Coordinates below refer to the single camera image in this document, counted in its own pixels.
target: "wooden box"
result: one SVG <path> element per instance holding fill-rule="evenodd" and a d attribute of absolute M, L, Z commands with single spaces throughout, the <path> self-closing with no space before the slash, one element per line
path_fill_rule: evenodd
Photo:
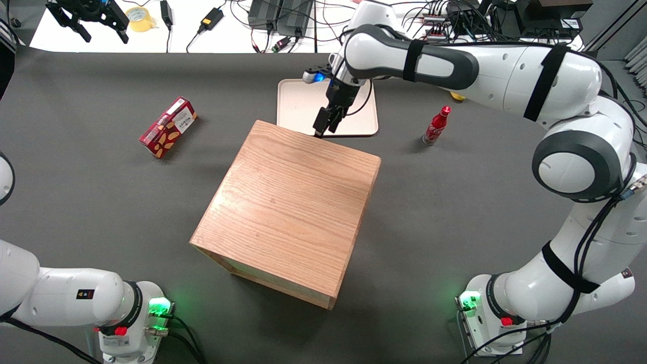
<path fill-rule="evenodd" d="M 256 121 L 191 244 L 233 274 L 331 310 L 380 163 Z"/>

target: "yellow object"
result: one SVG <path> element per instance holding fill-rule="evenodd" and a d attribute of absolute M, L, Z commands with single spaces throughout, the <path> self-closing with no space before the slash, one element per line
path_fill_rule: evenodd
<path fill-rule="evenodd" d="M 148 9 L 136 6 L 126 12 L 128 20 L 130 20 L 130 29 L 135 32 L 146 32 L 155 28 L 155 19 L 151 17 Z"/>
<path fill-rule="evenodd" d="M 451 92 L 451 91 L 449 91 L 449 93 L 450 93 L 450 94 L 452 94 L 452 97 L 453 97 L 453 98 L 454 98 L 454 100 L 456 100 L 456 101 L 465 101 L 465 100 L 467 99 L 467 97 L 464 97 L 464 96 L 458 95 L 458 94 L 457 94 L 457 93 L 455 93 L 455 92 Z"/>

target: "gray table surface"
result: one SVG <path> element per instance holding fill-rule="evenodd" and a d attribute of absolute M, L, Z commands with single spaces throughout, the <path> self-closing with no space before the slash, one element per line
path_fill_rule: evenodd
<path fill-rule="evenodd" d="M 380 156 L 382 168 L 331 312 L 231 276 L 188 244 L 252 123 L 276 121 L 278 82 L 324 61 L 20 49 L 0 102 L 0 149 L 17 173 L 0 209 L 0 237 L 42 266 L 158 283 L 210 363 L 459 363 L 454 295 L 474 275 L 526 263 L 572 205 L 535 182 L 531 158 L 543 130 L 527 120 L 455 104 L 429 85 L 378 82 L 378 135 L 333 141 Z M 158 161 L 137 139 L 179 95 L 200 119 Z M 424 147 L 421 134 L 445 104 L 454 108 L 449 125 L 436 146 Z M 555 333 L 549 363 L 647 356 L 639 339 L 646 260 L 632 265 L 638 285 L 630 298 Z M 81 328 L 47 331 L 85 348 Z M 164 340 L 158 364 L 192 362 Z M 80 360 L 2 328 L 0 363 Z"/>

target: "red box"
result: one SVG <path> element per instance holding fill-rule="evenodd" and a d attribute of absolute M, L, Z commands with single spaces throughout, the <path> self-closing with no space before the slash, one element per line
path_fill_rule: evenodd
<path fill-rule="evenodd" d="M 178 97 L 173 105 L 160 116 L 139 141 L 158 158 L 171 149 L 182 134 L 193 124 L 197 114 L 186 98 Z"/>

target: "white tray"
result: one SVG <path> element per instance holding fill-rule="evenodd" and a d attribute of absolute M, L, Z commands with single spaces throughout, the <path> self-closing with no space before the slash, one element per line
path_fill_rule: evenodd
<path fill-rule="evenodd" d="M 325 97 L 329 81 L 315 84 L 305 84 L 301 79 L 288 79 L 279 82 L 278 105 L 276 108 L 276 124 L 286 129 L 314 135 L 314 120 L 320 108 L 328 105 Z M 355 103 L 349 112 L 357 110 L 366 100 L 369 92 L 369 82 L 360 89 Z M 375 89 L 362 111 L 345 117 L 337 127 L 336 133 L 329 131 L 324 137 L 371 136 L 377 133 L 377 109 L 375 106 Z"/>

